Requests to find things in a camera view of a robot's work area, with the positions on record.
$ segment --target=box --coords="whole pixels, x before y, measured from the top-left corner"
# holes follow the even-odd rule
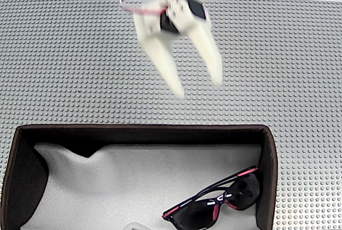
[[[261,197],[256,203],[255,218],[256,224],[261,230],[271,230],[273,227],[277,188],[277,156],[273,136],[266,126],[27,125],[18,127],[14,134],[2,190],[2,230],[19,230],[31,219],[42,200],[48,184],[49,169],[43,156],[34,149],[38,143],[58,144],[82,158],[90,158],[96,151],[108,145],[114,147],[118,145],[120,149],[132,147],[132,150],[125,150],[125,154],[128,153],[128,156],[130,151],[137,152],[139,146],[144,147],[148,154],[155,150],[156,153],[166,153],[167,155],[171,150],[176,153],[177,156],[174,157],[181,164],[186,163],[186,160],[180,161],[178,158],[178,155],[182,154],[190,154],[189,158],[196,157],[196,154],[201,154],[201,156],[211,154],[211,157],[214,157],[213,162],[215,162],[215,160],[221,160],[215,158],[215,151],[220,149],[230,151],[229,149],[232,147],[239,151],[239,147],[244,147],[246,144],[248,147],[260,147],[261,152],[257,166]],[[219,152],[217,156],[225,157],[222,152]],[[198,167],[201,165],[189,165],[189,167],[184,167],[184,171],[191,169],[195,171]],[[160,179],[160,182],[167,180],[164,179],[164,176],[167,175],[161,175],[163,179]],[[206,186],[201,181],[198,182],[196,183],[199,189]],[[173,194],[169,192],[165,193],[165,196],[172,197]],[[176,198],[174,197],[175,203],[181,202]]]

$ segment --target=foam padding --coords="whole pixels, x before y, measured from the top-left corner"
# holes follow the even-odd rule
[[[261,148],[229,146],[106,146],[91,157],[37,144],[49,179],[34,215],[21,230],[115,230],[136,222],[171,230],[162,213],[204,187],[252,165]],[[221,207],[213,230],[255,230],[255,205]]]

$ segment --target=sunglasses frame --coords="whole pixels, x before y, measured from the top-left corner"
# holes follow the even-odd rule
[[[179,209],[181,209],[181,208],[183,208],[183,207],[185,207],[185,206],[191,207],[192,204],[194,204],[195,201],[196,201],[197,199],[199,199],[200,197],[202,197],[202,196],[204,196],[204,195],[206,195],[206,194],[208,194],[208,193],[215,192],[215,191],[224,191],[224,193],[221,194],[221,195],[219,195],[219,196],[216,197],[216,198],[203,199],[203,200],[199,200],[198,202],[200,202],[200,201],[206,201],[206,200],[208,200],[208,201],[214,201],[214,202],[215,202],[215,206],[216,206],[216,205],[219,205],[218,209],[220,209],[221,205],[224,204],[224,203],[226,203],[228,206],[230,206],[231,208],[233,208],[233,209],[235,209],[235,210],[244,210],[244,209],[246,209],[246,208],[242,208],[242,209],[241,209],[241,208],[237,208],[236,206],[230,204],[230,203],[228,202],[228,200],[227,200],[227,192],[229,192],[229,187],[219,187],[219,186],[226,185],[226,184],[231,183],[231,182],[234,182],[234,181],[236,181],[236,180],[239,180],[239,179],[243,179],[243,178],[249,177],[249,176],[251,176],[252,174],[255,174],[255,172],[256,172],[257,170],[258,170],[258,168],[257,168],[256,166],[252,166],[252,167],[249,167],[249,168],[247,168],[247,169],[245,169],[245,170],[242,170],[242,171],[240,171],[240,172],[238,172],[238,173],[235,173],[235,174],[233,174],[233,175],[230,175],[230,176],[228,176],[228,177],[226,177],[226,178],[224,178],[224,179],[221,179],[221,180],[219,180],[219,181],[213,183],[212,185],[210,185],[210,186],[204,188],[203,190],[201,190],[201,191],[200,191],[199,193],[197,193],[196,195],[194,195],[194,196],[192,196],[192,197],[186,199],[185,201],[183,201],[183,202],[181,202],[181,203],[179,203],[179,204],[173,206],[172,208],[166,210],[166,211],[162,214],[162,218],[163,218],[164,220],[166,220],[166,221],[171,222],[171,223],[175,226],[175,228],[176,228],[177,230],[183,230],[182,228],[180,228],[180,227],[178,226],[177,222],[173,219],[173,215],[176,214],[176,213],[179,211]],[[214,222],[214,223],[216,223],[218,217],[219,217],[219,210],[218,210],[218,212],[217,212],[217,216],[216,216],[216,218],[215,218],[215,222]]]

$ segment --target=sunglasses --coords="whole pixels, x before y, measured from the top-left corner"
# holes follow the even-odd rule
[[[165,211],[163,219],[170,221],[178,230],[205,230],[212,227],[218,217],[222,204],[235,210],[245,210],[258,199],[260,187],[253,166],[226,177],[200,191],[193,197]],[[199,200],[212,192],[223,191],[216,198]]]

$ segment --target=table surface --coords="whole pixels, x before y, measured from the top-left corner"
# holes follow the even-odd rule
[[[224,85],[180,38],[177,100],[118,0],[0,1],[1,179],[18,125],[265,124],[279,159],[274,229],[342,229],[342,4],[204,2]]]

